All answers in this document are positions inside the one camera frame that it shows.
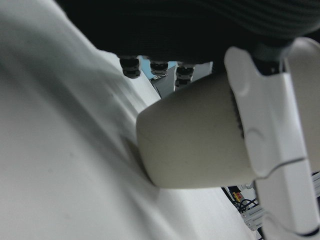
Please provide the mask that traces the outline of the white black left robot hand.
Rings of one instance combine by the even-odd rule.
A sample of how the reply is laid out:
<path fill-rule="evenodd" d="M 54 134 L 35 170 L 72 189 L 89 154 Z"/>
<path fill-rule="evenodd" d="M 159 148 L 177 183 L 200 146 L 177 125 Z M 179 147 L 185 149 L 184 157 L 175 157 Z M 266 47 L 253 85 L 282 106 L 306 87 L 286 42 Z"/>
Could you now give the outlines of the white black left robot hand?
<path fill-rule="evenodd" d="M 317 0 L 63 0 L 69 19 L 129 78 L 177 62 L 174 91 L 137 117 L 161 188 L 253 183 L 246 213 L 267 240 L 320 237 Z"/>

